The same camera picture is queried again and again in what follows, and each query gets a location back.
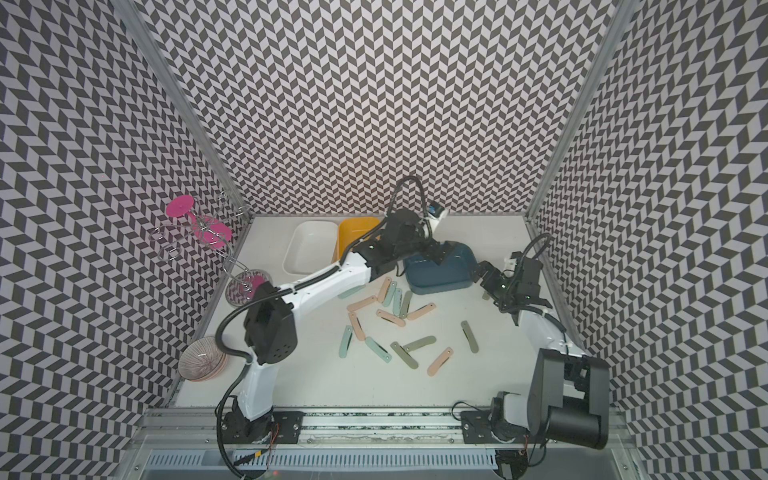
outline orange wire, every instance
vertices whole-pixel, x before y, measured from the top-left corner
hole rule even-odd
[[[280,424],[277,424],[277,431],[275,431],[275,434],[272,435],[272,439],[270,440],[270,456],[266,457],[266,469],[270,469],[270,461],[272,460],[272,447],[275,443],[275,440],[277,439],[278,434],[280,434]]]

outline black cable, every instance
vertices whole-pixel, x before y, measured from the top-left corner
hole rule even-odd
[[[536,466],[541,465],[541,463],[544,461],[544,459],[547,456],[547,432],[549,432],[549,421],[550,421],[550,419],[551,419],[551,417],[548,415],[547,416],[547,425],[544,427],[544,435],[542,435],[542,437],[544,437],[544,438],[541,440],[541,443],[539,444],[540,446],[538,448],[539,450],[544,450],[544,454],[541,456],[541,458],[538,460],[538,462],[531,464],[531,458],[533,458],[533,454],[536,451],[536,444],[533,444],[533,449],[531,450],[531,454],[528,456],[528,467],[536,467]]]
[[[339,260],[339,263],[337,265],[335,265],[333,268],[331,268],[330,270],[326,271],[325,273],[322,273],[321,275],[318,275],[318,276],[316,276],[314,278],[311,278],[311,279],[307,280],[306,282],[302,282],[302,283],[296,284],[291,289],[279,290],[279,291],[271,293],[271,294],[269,294],[269,295],[267,295],[265,297],[262,297],[262,298],[259,298],[259,299],[255,299],[255,300],[251,300],[250,302],[245,303],[244,305],[238,306],[235,310],[233,310],[231,313],[229,313],[227,316],[225,316],[223,318],[223,320],[219,324],[218,328],[216,329],[215,341],[216,341],[216,346],[218,347],[218,349],[221,350],[223,353],[225,353],[227,355],[239,356],[240,358],[245,359],[245,365],[243,365],[243,369],[240,371],[240,374],[237,376],[235,381],[232,382],[232,385],[230,385],[229,388],[227,388],[227,391],[224,393],[224,397],[222,397],[221,401],[219,402],[219,405],[216,407],[216,442],[217,442],[218,447],[219,447],[219,453],[221,454],[221,458],[223,459],[224,464],[227,466],[227,468],[230,470],[230,472],[232,472],[235,476],[237,476],[241,480],[255,480],[255,478],[258,478],[258,477],[249,477],[249,476],[243,474],[240,470],[237,469],[235,464],[232,463],[232,461],[229,458],[229,455],[227,454],[227,451],[224,449],[223,440],[221,438],[221,432],[222,432],[221,425],[222,425],[222,421],[223,421],[222,416],[223,416],[224,405],[227,403],[227,399],[230,397],[230,394],[232,393],[232,391],[235,389],[235,387],[240,382],[243,381],[243,379],[247,375],[248,371],[250,370],[250,366],[253,363],[253,356],[251,356],[251,354],[249,354],[247,352],[244,352],[242,350],[231,349],[230,347],[225,345],[224,342],[223,342],[224,330],[227,328],[229,323],[236,316],[240,315],[242,312],[244,312],[245,310],[248,310],[252,306],[255,306],[258,303],[261,303],[261,302],[264,302],[264,301],[267,301],[267,300],[274,300],[274,299],[280,298],[281,296],[285,296],[285,295],[288,295],[290,293],[294,293],[297,290],[301,290],[301,289],[307,288],[308,286],[311,286],[311,285],[313,285],[315,283],[318,283],[320,281],[325,280],[329,276],[331,276],[334,273],[336,273],[339,270],[341,270],[340,266],[344,264],[344,261],[346,260],[346,256],[349,254],[350,250],[359,241],[361,241],[363,239],[366,239],[367,237],[371,237],[372,235],[376,234],[376,232],[378,232],[386,224],[386,219],[389,216],[389,214],[391,213],[392,208],[394,207],[395,198],[396,198],[398,190],[400,190],[402,188],[402,185],[406,181],[409,181],[409,180],[413,181],[414,183],[416,183],[417,187],[419,188],[419,192],[421,194],[421,200],[422,200],[422,209],[423,209],[423,213],[424,213],[424,220],[427,223],[427,231],[429,232],[429,238],[431,239],[432,238],[432,227],[429,225],[429,220],[427,220],[428,213],[427,213],[427,207],[426,207],[426,197],[424,195],[424,187],[422,185],[422,182],[420,181],[420,179],[418,177],[415,177],[415,176],[412,176],[412,175],[408,176],[408,177],[404,177],[395,185],[395,191],[392,193],[392,198],[391,198],[391,200],[389,202],[389,207],[387,208],[386,216],[384,217],[384,219],[381,220],[379,222],[379,224],[376,225],[375,227],[373,227],[371,230],[369,230],[368,232],[364,233],[359,238],[357,238],[357,240],[354,240],[352,243],[347,245],[346,248],[344,249],[344,252],[343,252],[343,254],[341,256],[341,259]]]
[[[533,446],[533,450],[531,450],[531,455],[533,455],[533,452],[535,450],[536,450],[536,445]],[[531,456],[529,456],[528,457],[528,467],[529,468],[538,467],[539,465],[541,465],[541,463],[544,461],[544,459],[547,458],[547,442],[546,441],[542,444],[541,447],[539,447],[539,450],[542,450],[544,454],[541,456],[541,458],[536,463],[531,463]]]
[[[227,468],[232,472],[236,477],[240,478],[241,480],[255,480],[256,478],[259,478],[262,473],[259,472],[259,475],[256,477],[249,477],[246,474],[242,473],[240,470],[237,469],[237,467],[232,463],[230,460],[230,456],[227,454],[227,451],[224,449],[224,442],[221,439],[221,422],[222,422],[222,415],[224,411],[224,404],[227,403],[227,399],[230,398],[230,394],[232,393],[232,390],[235,389],[238,383],[242,382],[245,378],[245,375],[248,373],[248,370],[250,369],[250,363],[246,363],[243,365],[243,369],[240,371],[240,374],[237,376],[234,382],[232,382],[232,385],[227,389],[227,392],[224,393],[224,397],[221,399],[221,402],[219,402],[219,405],[216,407],[216,444],[219,446],[219,454],[221,455],[221,458],[224,460],[224,464],[227,466]]]
[[[339,259],[339,265],[344,264],[344,261],[346,260],[346,256],[349,254],[349,251],[352,249],[352,247],[354,247],[361,240],[376,234],[376,232],[378,232],[385,224],[386,224],[386,217],[384,217],[384,219],[380,221],[379,224],[373,227],[371,230],[368,230],[363,235],[360,235],[359,237],[357,237],[356,240],[353,240],[352,242],[350,242],[349,245],[347,245],[346,248],[344,249],[344,253],[342,253],[341,258]]]
[[[538,251],[534,253],[534,256],[531,258],[533,259],[539,258],[539,256],[544,252],[544,250],[546,250],[547,247],[549,247],[549,244],[552,242],[553,237],[549,233],[545,233],[545,235],[547,235],[547,241],[544,242],[544,245],[542,245],[541,248],[538,249]]]
[[[404,264],[403,268],[402,268],[402,273],[399,273],[399,271],[400,271],[400,263],[397,263],[395,265],[395,276],[403,276],[403,275],[405,275],[407,269],[408,269],[408,265]]]
[[[537,235],[537,236],[536,236],[536,237],[535,237],[533,240],[531,240],[531,242],[530,242],[530,243],[529,243],[529,244],[528,244],[528,245],[525,247],[525,249],[523,250],[523,254],[522,254],[520,257],[525,257],[526,255],[528,255],[528,252],[529,252],[529,251],[531,251],[531,249],[534,247],[534,245],[536,244],[536,242],[538,242],[539,240],[542,240],[542,239],[544,239],[544,238],[547,238],[547,239],[548,239],[548,240],[547,240],[547,242],[545,242],[545,245],[544,245],[544,246],[543,246],[543,247],[542,247],[542,248],[541,248],[541,249],[540,249],[538,252],[536,252],[536,255],[535,255],[535,257],[533,257],[533,258],[536,258],[536,257],[538,257],[539,255],[541,255],[541,252],[543,252],[543,251],[544,251],[544,248],[546,248],[546,247],[549,245],[549,242],[551,241],[552,235],[550,235],[549,233],[542,233],[541,235]]]
[[[314,278],[311,278],[306,282],[298,283],[292,289],[279,290],[265,297],[251,300],[245,305],[238,306],[230,314],[225,316],[223,320],[221,320],[219,327],[216,329],[215,340],[216,340],[216,346],[219,348],[219,350],[226,353],[227,355],[239,356],[245,359],[245,362],[246,362],[245,365],[243,366],[243,370],[240,372],[239,376],[235,379],[235,381],[232,382],[232,385],[230,385],[230,387],[227,389],[227,392],[224,394],[224,397],[221,399],[221,402],[219,402],[219,405],[216,408],[216,441],[217,441],[217,444],[219,445],[219,453],[221,454],[221,458],[224,460],[224,464],[227,466],[230,472],[237,475],[238,477],[244,478],[245,480],[250,479],[250,477],[246,477],[245,474],[237,470],[237,467],[231,462],[229,456],[227,455],[226,450],[224,450],[223,441],[221,439],[221,421],[222,421],[221,416],[223,414],[224,404],[227,403],[227,399],[229,398],[230,394],[235,389],[235,387],[240,382],[243,381],[243,379],[245,378],[245,375],[248,373],[251,363],[253,362],[253,356],[251,356],[249,353],[246,353],[242,350],[231,349],[230,347],[225,345],[223,341],[224,330],[227,328],[227,326],[236,316],[240,315],[242,312],[244,312],[245,310],[248,310],[252,306],[255,306],[258,303],[264,302],[266,300],[274,300],[276,298],[280,298],[281,296],[288,295],[289,293],[293,293],[297,290],[307,288],[308,286],[311,286],[314,283],[318,283],[325,280],[326,278],[328,278],[329,276],[333,275],[338,271],[339,271],[339,266],[335,265],[332,269],[328,270],[325,273],[322,273],[321,275],[315,276]]]
[[[453,419],[454,419],[454,420],[459,420],[459,421],[461,420],[461,419],[457,418],[457,417],[456,417],[456,415],[454,415],[454,414],[453,414],[453,410],[454,410],[454,409],[455,409],[457,406],[461,405],[462,403],[463,403],[464,405],[468,406],[468,407],[469,407],[469,408],[471,408],[471,409],[475,409],[475,410],[477,410],[478,412],[482,412],[482,410],[481,410],[481,409],[479,409],[478,407],[476,407],[476,406],[474,406],[474,405],[469,405],[469,404],[468,404],[467,402],[465,402],[464,400],[459,400],[458,402],[454,403],[454,404],[453,404],[453,406],[451,406],[451,417],[453,417]]]
[[[546,239],[547,239],[547,241],[544,243],[544,246],[543,246],[543,247],[541,247],[541,248],[539,249],[539,251],[538,251],[538,252],[536,252],[536,254],[533,256],[533,258],[536,258],[536,257],[538,257],[538,256],[539,256],[539,255],[541,255],[541,254],[544,252],[544,250],[545,250],[545,249],[546,249],[546,248],[549,246],[549,242],[551,241],[551,238],[552,238],[552,235],[550,235],[549,233],[542,233],[541,235],[537,235],[537,236],[536,236],[536,237],[535,237],[533,240],[531,240],[531,242],[530,242],[530,243],[529,243],[529,244],[528,244],[528,245],[527,245],[527,246],[526,246],[526,247],[523,249],[522,255],[521,255],[521,256],[520,256],[520,258],[518,259],[517,265],[515,266],[515,272],[512,274],[512,277],[511,277],[511,278],[510,278],[510,280],[509,280],[509,285],[507,286],[507,290],[506,290],[505,294],[508,294],[508,293],[510,292],[510,290],[512,289],[512,286],[513,286],[513,285],[515,285],[515,284],[516,284],[516,283],[519,281],[519,279],[520,279],[520,276],[521,276],[521,275],[522,275],[522,273],[523,273],[523,269],[522,269],[522,263],[523,263],[523,259],[524,259],[524,258],[525,258],[525,257],[528,255],[528,252],[529,252],[529,251],[531,251],[531,249],[534,247],[534,245],[536,244],[536,242],[538,242],[539,240],[542,240],[542,239],[544,239],[544,238],[546,238]]]
[[[432,239],[432,225],[429,223],[429,211],[427,210],[427,197],[424,195],[424,184],[422,184],[422,180],[418,178],[416,175],[409,175],[407,177],[403,177],[395,184],[395,190],[392,191],[392,196],[389,198],[389,206],[386,209],[386,216],[388,217],[392,213],[392,209],[395,208],[395,200],[397,200],[397,193],[400,192],[403,185],[406,184],[406,182],[411,181],[414,184],[416,184],[416,187],[419,189],[419,196],[421,197],[422,201],[422,214],[424,216],[424,221],[426,222],[427,226],[427,240]]]

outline black and white patterned wall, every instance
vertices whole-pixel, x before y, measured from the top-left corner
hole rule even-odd
[[[253,208],[328,214],[525,210],[616,2],[137,3]]]
[[[644,2],[537,219],[654,478],[768,478],[768,2]]]
[[[158,266],[147,229],[218,186],[106,2],[0,24],[0,477],[102,478],[219,276],[193,245]]]

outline yellow plastic tray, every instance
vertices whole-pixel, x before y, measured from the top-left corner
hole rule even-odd
[[[378,224],[379,219],[376,217],[354,217],[342,221],[339,224],[339,238],[336,240],[336,251],[333,253],[333,261],[335,262],[341,258],[341,254],[347,245]]]

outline light green plastic piece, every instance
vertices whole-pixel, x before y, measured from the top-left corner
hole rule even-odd
[[[406,294],[402,296],[402,303],[400,304],[400,315],[398,315],[402,319],[406,319],[408,316],[408,308],[411,306],[412,296],[413,292],[411,290],[408,290]]]
[[[341,337],[341,345],[339,345],[339,357],[345,359],[346,353],[349,350],[349,344],[352,342],[352,327],[347,325],[344,327],[344,335]]]
[[[397,290],[397,282],[393,280],[392,283],[389,284],[389,290],[386,291],[386,296],[382,303],[383,306],[389,306],[389,304],[392,303],[392,298],[395,296],[395,290]]]
[[[392,342],[389,344],[389,346],[392,347],[392,350],[397,353],[397,356],[402,359],[403,362],[406,363],[407,366],[411,367],[412,369],[416,370],[419,367],[419,363],[416,362],[413,357],[411,357],[397,342]]]
[[[400,316],[400,305],[402,303],[402,290],[395,289],[395,299],[392,301],[392,315]]]
[[[355,293],[358,293],[360,290],[362,290],[364,288],[366,288],[365,285],[354,286],[354,287],[350,288],[349,290],[347,290],[346,292],[344,292],[341,295],[339,295],[339,298],[343,299],[343,298],[346,298],[348,296],[352,296],[352,295],[354,295]]]
[[[480,351],[480,347],[478,346],[478,341],[475,340],[475,334],[472,333],[472,329],[469,328],[469,322],[464,320],[462,322],[462,330],[464,330],[464,336],[467,337],[467,341],[469,342],[469,349],[472,351],[472,353],[477,353]]]
[[[425,336],[422,339],[418,339],[415,342],[404,345],[402,349],[408,353],[411,353],[413,350],[420,349],[423,346],[432,345],[434,342],[437,342],[437,339],[433,335]]]
[[[366,345],[385,362],[389,363],[389,360],[392,359],[392,356],[389,355],[389,352],[384,350],[384,347],[380,346],[373,338],[369,336],[366,337]]]

